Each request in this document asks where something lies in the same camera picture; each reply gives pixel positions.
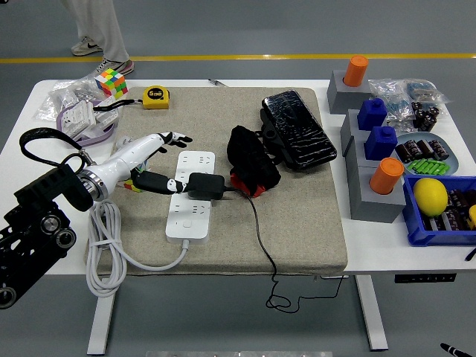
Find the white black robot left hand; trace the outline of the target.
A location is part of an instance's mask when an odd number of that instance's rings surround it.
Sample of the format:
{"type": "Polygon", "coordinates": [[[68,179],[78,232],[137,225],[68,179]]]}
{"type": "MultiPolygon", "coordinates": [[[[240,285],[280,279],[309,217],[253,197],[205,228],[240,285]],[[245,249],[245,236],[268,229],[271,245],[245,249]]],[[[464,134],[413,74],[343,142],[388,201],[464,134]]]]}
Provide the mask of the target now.
{"type": "Polygon", "coordinates": [[[163,145],[185,148],[193,139],[177,132],[146,135],[124,144],[102,164],[93,164],[79,174],[84,185],[94,188],[91,196],[95,201],[107,199],[119,181],[131,177],[131,172],[157,152],[166,152],[163,145]]]}

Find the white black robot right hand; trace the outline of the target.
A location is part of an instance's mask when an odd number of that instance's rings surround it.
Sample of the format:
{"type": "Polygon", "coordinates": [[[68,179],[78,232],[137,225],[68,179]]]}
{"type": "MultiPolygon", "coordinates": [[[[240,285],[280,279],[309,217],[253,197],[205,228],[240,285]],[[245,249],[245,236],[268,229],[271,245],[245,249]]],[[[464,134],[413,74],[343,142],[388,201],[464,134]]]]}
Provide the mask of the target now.
{"type": "Polygon", "coordinates": [[[453,347],[449,344],[446,343],[441,343],[440,347],[446,351],[447,353],[451,354],[452,356],[455,357],[472,357],[469,353],[466,353],[462,350],[457,349],[456,347],[453,347]]]}

